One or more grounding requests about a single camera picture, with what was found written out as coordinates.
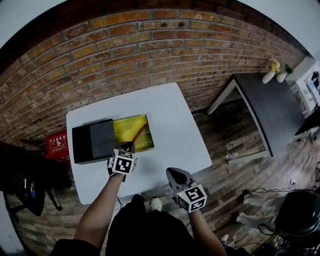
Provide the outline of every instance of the white vase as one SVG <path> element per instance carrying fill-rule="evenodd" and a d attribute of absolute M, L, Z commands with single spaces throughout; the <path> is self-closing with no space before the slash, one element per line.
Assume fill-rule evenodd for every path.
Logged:
<path fill-rule="evenodd" d="M 276 73 L 272 71 L 269 71 L 268 73 L 266 73 L 262 78 L 262 83 L 264 84 L 268 83 L 275 76 L 275 74 Z"/>
<path fill-rule="evenodd" d="M 287 72 L 278 74 L 278 75 L 276 76 L 276 80 L 277 80 L 279 83 L 282 83 L 282 82 L 285 80 L 285 78 L 286 78 L 287 75 L 288 75 Z"/>

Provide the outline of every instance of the person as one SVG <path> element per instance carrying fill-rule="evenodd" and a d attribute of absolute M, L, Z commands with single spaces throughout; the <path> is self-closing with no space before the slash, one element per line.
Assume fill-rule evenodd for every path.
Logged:
<path fill-rule="evenodd" d="M 73 239 L 60 239 L 51 255 L 100 255 L 111 223 L 123 174 L 112 175 L 98 197 L 83 214 Z M 136 194 L 114 217 L 105 255 L 169 254 L 226 256 L 224 247 L 210 230 L 200 210 L 189 213 L 193 237 L 182 221 L 161 211 L 159 198 L 146 213 L 144 199 Z"/>
<path fill-rule="evenodd" d="M 246 215 L 244 212 L 241 212 L 236 218 L 236 222 L 244 224 L 250 228 L 261 229 L 268 232 L 268 229 L 262 224 L 267 225 L 272 230 L 275 229 L 275 219 L 276 216 L 285 201 L 285 196 L 280 197 L 268 197 L 258 194 L 246 194 L 243 197 L 243 203 L 251 206 L 259 206 L 264 210 L 271 211 L 271 215 L 258 217 L 254 215 Z"/>
<path fill-rule="evenodd" d="M 227 243 L 227 240 L 229 238 L 228 234 L 224 234 L 221 238 L 220 238 L 220 243 L 222 244 L 225 252 L 227 255 L 231 255 L 233 254 L 236 249 L 232 248 L 231 246 L 229 246 L 229 244 Z"/>

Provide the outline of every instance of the potted plant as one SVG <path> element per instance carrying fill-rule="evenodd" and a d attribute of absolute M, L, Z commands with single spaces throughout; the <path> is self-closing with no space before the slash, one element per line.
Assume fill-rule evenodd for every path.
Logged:
<path fill-rule="evenodd" d="M 287 63 L 284 65 L 284 70 L 285 70 L 284 73 L 278 74 L 276 76 L 276 80 L 279 83 L 282 83 L 285 80 L 287 75 L 290 75 L 294 72 L 294 69 L 292 67 L 290 67 Z"/>
<path fill-rule="evenodd" d="M 268 83 L 276 73 L 280 72 L 280 63 L 272 58 L 270 61 L 270 71 L 264 75 L 262 78 L 262 83 L 266 84 Z"/>

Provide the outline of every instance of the black box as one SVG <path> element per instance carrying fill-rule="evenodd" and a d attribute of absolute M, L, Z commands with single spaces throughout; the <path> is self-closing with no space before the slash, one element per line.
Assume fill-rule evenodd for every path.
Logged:
<path fill-rule="evenodd" d="M 107 160 L 116 145 L 113 120 L 102 120 L 72 128 L 72 145 L 76 164 Z"/>

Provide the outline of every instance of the red fire extinguisher box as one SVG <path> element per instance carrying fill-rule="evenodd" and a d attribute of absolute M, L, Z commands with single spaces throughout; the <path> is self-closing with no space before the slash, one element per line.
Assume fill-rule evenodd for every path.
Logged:
<path fill-rule="evenodd" d="M 45 158 L 62 162 L 70 161 L 67 130 L 63 130 L 46 137 L 45 145 Z"/>

